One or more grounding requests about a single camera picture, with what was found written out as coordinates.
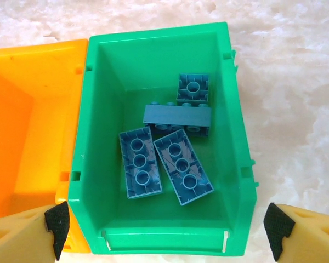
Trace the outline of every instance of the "marble surface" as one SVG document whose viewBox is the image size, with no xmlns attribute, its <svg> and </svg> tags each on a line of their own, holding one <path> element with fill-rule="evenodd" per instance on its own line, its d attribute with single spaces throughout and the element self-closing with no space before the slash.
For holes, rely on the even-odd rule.
<svg viewBox="0 0 329 263">
<path fill-rule="evenodd" d="M 329 214 L 329 1 L 4 1 L 0 48 L 227 21 L 259 182 L 244 257 L 62 254 L 67 262 L 274 262 L 270 202 Z"/>
</svg>

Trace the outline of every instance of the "orange plastic bin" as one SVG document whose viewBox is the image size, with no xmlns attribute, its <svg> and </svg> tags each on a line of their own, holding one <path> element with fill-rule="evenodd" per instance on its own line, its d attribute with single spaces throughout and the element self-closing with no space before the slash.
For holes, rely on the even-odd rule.
<svg viewBox="0 0 329 263">
<path fill-rule="evenodd" d="M 0 49 L 0 218 L 66 199 L 87 45 Z M 73 214 L 65 251 L 90 252 Z"/>
</svg>

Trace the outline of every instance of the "black rubber pad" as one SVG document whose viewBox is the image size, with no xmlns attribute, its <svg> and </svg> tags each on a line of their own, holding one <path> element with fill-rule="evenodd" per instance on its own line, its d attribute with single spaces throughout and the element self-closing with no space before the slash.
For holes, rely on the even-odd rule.
<svg viewBox="0 0 329 263">
<path fill-rule="evenodd" d="M 263 224 L 274 260 L 278 261 L 283 251 L 281 241 L 283 237 L 290 236 L 295 222 L 274 203 L 270 203 Z"/>
<path fill-rule="evenodd" d="M 52 209 L 47 210 L 44 214 L 48 230 L 54 234 L 54 253 L 56 259 L 59 260 L 70 229 L 68 204 L 64 201 Z"/>
</svg>

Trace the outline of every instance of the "table surface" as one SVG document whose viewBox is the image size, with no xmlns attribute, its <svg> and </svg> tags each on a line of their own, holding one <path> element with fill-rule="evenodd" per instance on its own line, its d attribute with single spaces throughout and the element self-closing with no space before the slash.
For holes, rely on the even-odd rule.
<svg viewBox="0 0 329 263">
<path fill-rule="evenodd" d="M 329 1 L 298 2 L 0 0 L 0 48 L 227 21 L 237 51 L 259 182 L 245 256 L 63 253 L 61 263 L 274 262 L 262 224 L 270 202 L 329 214 Z"/>
</svg>

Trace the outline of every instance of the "blue plastic piece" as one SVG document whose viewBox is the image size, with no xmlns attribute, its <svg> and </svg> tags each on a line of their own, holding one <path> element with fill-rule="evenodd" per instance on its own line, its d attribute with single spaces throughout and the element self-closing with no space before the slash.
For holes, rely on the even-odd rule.
<svg viewBox="0 0 329 263">
<path fill-rule="evenodd" d="M 162 192 L 160 173 L 149 127 L 120 133 L 129 199 Z"/>
<path fill-rule="evenodd" d="M 183 129 L 154 141 L 181 205 L 214 191 Z"/>
<path fill-rule="evenodd" d="M 208 105 L 208 74 L 180 74 L 177 103 L 190 103 L 192 106 Z"/>
<path fill-rule="evenodd" d="M 211 126 L 211 108 L 207 104 L 191 107 L 189 103 L 175 106 L 172 102 L 145 106 L 143 122 L 153 134 L 167 135 L 185 129 L 189 136 L 208 136 Z"/>
</svg>

